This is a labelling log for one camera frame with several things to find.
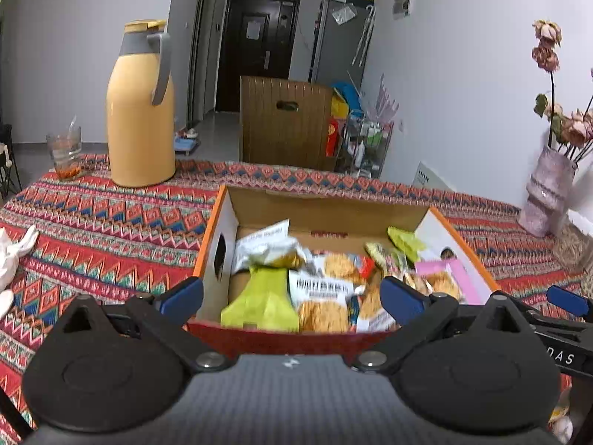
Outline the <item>colourful patterned tablecloth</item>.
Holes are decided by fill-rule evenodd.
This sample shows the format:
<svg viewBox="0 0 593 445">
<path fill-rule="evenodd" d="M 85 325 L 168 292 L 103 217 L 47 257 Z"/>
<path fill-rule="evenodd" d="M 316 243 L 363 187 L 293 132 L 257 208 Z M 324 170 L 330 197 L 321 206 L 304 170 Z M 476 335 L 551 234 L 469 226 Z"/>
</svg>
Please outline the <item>colourful patterned tablecloth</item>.
<svg viewBox="0 0 593 445">
<path fill-rule="evenodd" d="M 511 301 L 591 323 L 547 301 L 580 280 L 512 205 L 376 179 L 182 161 L 126 189 L 103 156 L 73 182 L 48 173 L 9 200 L 13 238 L 39 232 L 1 321 L 1 437 L 25 444 L 552 444 L 563 374 Z M 189 276 L 221 188 L 426 205 L 496 289 L 483 304 L 425 299 L 402 330 L 356 354 L 228 357 L 153 308 Z M 592 376 L 571 377 L 573 442 L 592 440 Z"/>
</svg>

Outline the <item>grey refrigerator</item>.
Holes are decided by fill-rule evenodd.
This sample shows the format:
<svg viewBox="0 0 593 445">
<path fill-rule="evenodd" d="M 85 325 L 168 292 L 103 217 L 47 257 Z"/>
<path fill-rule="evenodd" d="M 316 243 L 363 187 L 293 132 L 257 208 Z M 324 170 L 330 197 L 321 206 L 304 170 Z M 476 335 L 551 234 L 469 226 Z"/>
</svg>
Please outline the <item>grey refrigerator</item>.
<svg viewBox="0 0 593 445">
<path fill-rule="evenodd" d="M 366 63 L 373 0 L 322 0 L 316 21 L 309 82 L 360 86 Z"/>
</svg>

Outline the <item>white cloth gloves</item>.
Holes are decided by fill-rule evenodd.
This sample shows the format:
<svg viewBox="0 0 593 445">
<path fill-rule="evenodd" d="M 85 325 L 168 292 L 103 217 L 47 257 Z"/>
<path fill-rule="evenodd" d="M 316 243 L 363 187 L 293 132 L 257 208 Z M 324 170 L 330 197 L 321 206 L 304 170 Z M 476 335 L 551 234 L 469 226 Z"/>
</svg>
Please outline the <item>white cloth gloves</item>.
<svg viewBox="0 0 593 445">
<path fill-rule="evenodd" d="M 18 269 L 20 258 L 27 255 L 35 246 L 39 232 L 31 225 L 19 241 L 13 241 L 7 231 L 1 229 L 1 268 L 0 268 L 0 316 L 9 312 L 14 302 L 14 292 L 9 289 Z"/>
</svg>

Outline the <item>brown wicker chair back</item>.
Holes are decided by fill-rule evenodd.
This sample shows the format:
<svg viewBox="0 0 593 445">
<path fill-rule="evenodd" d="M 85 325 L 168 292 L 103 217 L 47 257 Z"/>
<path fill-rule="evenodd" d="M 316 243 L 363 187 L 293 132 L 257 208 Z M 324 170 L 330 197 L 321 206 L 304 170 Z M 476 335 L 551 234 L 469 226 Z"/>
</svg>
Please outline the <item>brown wicker chair back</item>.
<svg viewBox="0 0 593 445">
<path fill-rule="evenodd" d="M 326 155 L 333 89 L 280 78 L 240 78 L 240 160 L 331 171 Z"/>
</svg>

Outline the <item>green white nut bar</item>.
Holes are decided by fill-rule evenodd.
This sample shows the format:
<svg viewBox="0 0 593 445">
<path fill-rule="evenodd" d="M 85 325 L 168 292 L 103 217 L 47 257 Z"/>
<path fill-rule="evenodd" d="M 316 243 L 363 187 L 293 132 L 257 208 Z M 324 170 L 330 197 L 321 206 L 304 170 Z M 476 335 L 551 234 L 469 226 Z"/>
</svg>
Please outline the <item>green white nut bar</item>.
<svg viewBox="0 0 593 445">
<path fill-rule="evenodd" d="M 394 246 L 413 263 L 418 262 L 421 259 L 421 253 L 427 249 L 426 244 L 418 239 L 413 232 L 397 227 L 388 227 L 387 235 Z"/>
</svg>

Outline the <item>white cracker packet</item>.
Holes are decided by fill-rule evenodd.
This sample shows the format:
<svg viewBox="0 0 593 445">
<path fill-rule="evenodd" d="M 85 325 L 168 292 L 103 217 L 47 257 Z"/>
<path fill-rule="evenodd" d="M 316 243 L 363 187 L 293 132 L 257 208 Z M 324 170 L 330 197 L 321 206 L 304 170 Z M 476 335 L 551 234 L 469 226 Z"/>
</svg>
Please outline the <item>white cracker packet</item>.
<svg viewBox="0 0 593 445">
<path fill-rule="evenodd" d="M 324 251 L 312 259 L 320 276 L 348 281 L 355 286 L 366 285 L 375 272 L 374 261 L 359 254 Z"/>
</svg>

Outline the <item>glass cup with drink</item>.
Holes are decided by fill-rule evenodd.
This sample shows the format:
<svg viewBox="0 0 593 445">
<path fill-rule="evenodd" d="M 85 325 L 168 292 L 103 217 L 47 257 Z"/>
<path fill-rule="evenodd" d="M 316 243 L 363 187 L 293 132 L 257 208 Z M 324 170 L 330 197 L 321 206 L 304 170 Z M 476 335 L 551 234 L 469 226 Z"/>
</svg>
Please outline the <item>glass cup with drink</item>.
<svg viewBox="0 0 593 445">
<path fill-rule="evenodd" d="M 57 178 L 73 180 L 82 173 L 82 130 L 74 116 L 64 133 L 48 133 L 46 143 Z"/>
</svg>

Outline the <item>red cardboard snack box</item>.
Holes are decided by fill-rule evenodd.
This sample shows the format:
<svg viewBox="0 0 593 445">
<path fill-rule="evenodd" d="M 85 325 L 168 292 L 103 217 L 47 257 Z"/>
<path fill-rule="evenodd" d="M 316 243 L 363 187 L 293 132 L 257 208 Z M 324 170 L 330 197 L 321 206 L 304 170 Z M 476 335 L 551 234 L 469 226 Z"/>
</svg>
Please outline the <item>red cardboard snack box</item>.
<svg viewBox="0 0 593 445">
<path fill-rule="evenodd" d="M 228 357 L 356 354 L 396 329 L 380 300 L 387 276 L 466 304 L 497 287 L 433 207 L 229 186 L 194 272 L 189 332 Z"/>
</svg>

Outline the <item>dried pink roses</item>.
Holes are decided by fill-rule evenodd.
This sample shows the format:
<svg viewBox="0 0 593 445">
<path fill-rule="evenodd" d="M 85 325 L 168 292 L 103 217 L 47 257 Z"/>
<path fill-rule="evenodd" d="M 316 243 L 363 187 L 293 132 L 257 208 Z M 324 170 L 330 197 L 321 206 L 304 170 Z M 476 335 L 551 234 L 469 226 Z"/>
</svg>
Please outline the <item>dried pink roses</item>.
<svg viewBox="0 0 593 445">
<path fill-rule="evenodd" d="M 549 79 L 549 89 L 535 97 L 534 113 L 547 123 L 545 144 L 568 158 L 575 166 L 592 155 L 592 95 L 585 106 L 568 106 L 560 92 L 558 74 L 561 70 L 563 30 L 559 23 L 536 19 L 532 24 L 535 46 L 531 58 Z"/>
</svg>

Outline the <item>pink ceramic vase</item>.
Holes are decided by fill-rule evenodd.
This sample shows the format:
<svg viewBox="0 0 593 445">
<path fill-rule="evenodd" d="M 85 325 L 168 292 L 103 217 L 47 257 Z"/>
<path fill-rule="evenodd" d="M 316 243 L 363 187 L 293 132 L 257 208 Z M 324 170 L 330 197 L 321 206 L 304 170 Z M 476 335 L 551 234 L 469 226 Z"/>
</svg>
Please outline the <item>pink ceramic vase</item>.
<svg viewBox="0 0 593 445">
<path fill-rule="evenodd" d="M 528 197 L 518 218 L 529 234 L 548 234 L 553 218 L 565 208 L 576 171 L 577 165 L 569 158 L 549 146 L 543 147 L 528 180 Z"/>
</svg>

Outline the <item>orange cracker packet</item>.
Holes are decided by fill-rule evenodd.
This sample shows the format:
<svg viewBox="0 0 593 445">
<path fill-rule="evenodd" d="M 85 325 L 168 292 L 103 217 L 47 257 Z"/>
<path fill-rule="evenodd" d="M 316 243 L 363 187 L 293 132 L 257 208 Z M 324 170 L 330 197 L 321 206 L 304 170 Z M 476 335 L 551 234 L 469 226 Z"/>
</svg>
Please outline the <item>orange cracker packet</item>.
<svg viewBox="0 0 593 445">
<path fill-rule="evenodd" d="M 288 272 L 288 291 L 301 333 L 347 333 L 348 300 L 354 284 L 347 280 Z"/>
</svg>

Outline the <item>black entrance door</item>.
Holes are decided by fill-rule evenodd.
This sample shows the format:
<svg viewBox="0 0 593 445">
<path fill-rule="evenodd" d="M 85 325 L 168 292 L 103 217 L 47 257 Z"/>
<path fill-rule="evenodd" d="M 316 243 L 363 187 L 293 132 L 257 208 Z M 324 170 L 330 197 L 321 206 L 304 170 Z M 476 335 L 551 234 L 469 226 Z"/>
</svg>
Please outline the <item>black entrance door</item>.
<svg viewBox="0 0 593 445">
<path fill-rule="evenodd" d="M 298 0 L 227 0 L 215 109 L 239 111 L 240 78 L 287 79 L 291 68 Z"/>
</svg>

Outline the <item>long green snack bar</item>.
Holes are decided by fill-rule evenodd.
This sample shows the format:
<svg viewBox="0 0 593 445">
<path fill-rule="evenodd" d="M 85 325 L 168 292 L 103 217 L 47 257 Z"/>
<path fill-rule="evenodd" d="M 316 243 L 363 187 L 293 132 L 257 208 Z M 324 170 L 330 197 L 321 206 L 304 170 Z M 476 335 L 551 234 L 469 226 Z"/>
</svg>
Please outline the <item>long green snack bar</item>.
<svg viewBox="0 0 593 445">
<path fill-rule="evenodd" d="M 288 296 L 288 270 L 250 268 L 243 291 L 222 309 L 220 324 L 236 329 L 298 332 L 298 313 Z"/>
</svg>

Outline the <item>yellow thermos jug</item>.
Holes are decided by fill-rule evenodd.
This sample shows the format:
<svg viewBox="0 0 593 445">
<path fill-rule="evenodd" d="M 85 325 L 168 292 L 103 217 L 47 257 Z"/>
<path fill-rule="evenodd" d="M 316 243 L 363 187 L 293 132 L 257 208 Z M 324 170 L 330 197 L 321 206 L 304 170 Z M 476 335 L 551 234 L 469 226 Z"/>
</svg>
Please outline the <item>yellow thermos jug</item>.
<svg viewBox="0 0 593 445">
<path fill-rule="evenodd" d="M 106 90 L 106 133 L 115 184 L 142 188 L 175 174 L 172 42 L 164 20 L 125 25 Z"/>
</svg>

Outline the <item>yellow striped snack pack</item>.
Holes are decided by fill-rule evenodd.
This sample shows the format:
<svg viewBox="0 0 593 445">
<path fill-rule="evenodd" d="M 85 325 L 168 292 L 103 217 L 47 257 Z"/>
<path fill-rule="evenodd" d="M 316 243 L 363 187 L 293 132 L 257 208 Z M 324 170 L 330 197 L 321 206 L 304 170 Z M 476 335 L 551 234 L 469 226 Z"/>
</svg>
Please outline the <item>yellow striped snack pack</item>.
<svg viewBox="0 0 593 445">
<path fill-rule="evenodd" d="M 397 248 L 388 248 L 380 243 L 369 242 L 365 250 L 381 270 L 382 276 L 393 276 L 401 279 L 408 270 L 406 255 Z"/>
</svg>

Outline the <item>woven tissue box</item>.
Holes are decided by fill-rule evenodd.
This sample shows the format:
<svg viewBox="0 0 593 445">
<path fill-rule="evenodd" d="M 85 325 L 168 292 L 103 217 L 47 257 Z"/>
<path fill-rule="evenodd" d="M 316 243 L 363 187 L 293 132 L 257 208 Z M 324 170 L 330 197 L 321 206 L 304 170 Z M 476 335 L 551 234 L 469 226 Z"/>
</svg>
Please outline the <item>woven tissue box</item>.
<svg viewBox="0 0 593 445">
<path fill-rule="evenodd" d="M 581 272 L 592 258 L 592 238 L 566 221 L 556 236 L 552 253 L 568 272 Z"/>
</svg>

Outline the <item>white back-label packet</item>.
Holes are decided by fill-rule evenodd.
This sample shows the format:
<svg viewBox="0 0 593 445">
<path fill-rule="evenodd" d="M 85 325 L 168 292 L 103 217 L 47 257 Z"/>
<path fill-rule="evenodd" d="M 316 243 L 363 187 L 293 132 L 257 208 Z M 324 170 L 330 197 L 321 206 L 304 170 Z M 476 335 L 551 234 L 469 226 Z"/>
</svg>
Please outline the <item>white back-label packet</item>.
<svg viewBox="0 0 593 445">
<path fill-rule="evenodd" d="M 312 261 L 312 253 L 288 234 L 288 219 L 240 238 L 235 244 L 231 273 L 253 266 L 300 269 Z"/>
</svg>

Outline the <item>pink snack packet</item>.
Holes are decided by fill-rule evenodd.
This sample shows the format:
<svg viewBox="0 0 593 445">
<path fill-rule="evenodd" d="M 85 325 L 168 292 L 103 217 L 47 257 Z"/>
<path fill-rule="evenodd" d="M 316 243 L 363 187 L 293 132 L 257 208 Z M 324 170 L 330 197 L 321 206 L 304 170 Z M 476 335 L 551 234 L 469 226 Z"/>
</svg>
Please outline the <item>pink snack packet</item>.
<svg viewBox="0 0 593 445">
<path fill-rule="evenodd" d="M 446 293 L 462 304 L 483 304 L 480 291 L 458 259 L 418 261 L 415 271 L 433 292 Z"/>
</svg>

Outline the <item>red gift bag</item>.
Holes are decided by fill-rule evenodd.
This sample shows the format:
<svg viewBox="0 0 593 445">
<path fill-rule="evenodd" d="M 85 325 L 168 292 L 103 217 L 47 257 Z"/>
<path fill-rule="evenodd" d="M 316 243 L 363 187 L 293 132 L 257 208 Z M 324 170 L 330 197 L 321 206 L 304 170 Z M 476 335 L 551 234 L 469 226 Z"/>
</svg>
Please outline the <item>red gift bag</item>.
<svg viewBox="0 0 593 445">
<path fill-rule="evenodd" d="M 337 147 L 340 143 L 340 121 L 335 118 L 330 118 L 328 126 L 328 137 L 326 142 L 326 156 L 328 158 L 335 157 Z"/>
</svg>

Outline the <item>wall electrical panel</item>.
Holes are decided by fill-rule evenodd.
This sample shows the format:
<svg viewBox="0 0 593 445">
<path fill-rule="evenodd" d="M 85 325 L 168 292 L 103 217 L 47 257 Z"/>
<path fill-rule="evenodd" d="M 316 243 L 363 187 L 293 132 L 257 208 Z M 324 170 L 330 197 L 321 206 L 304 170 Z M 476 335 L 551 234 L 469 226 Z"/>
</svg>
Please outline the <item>wall electrical panel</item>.
<svg viewBox="0 0 593 445">
<path fill-rule="evenodd" d="M 410 16 L 414 0 L 393 0 L 392 15 L 395 20 Z"/>
</svg>

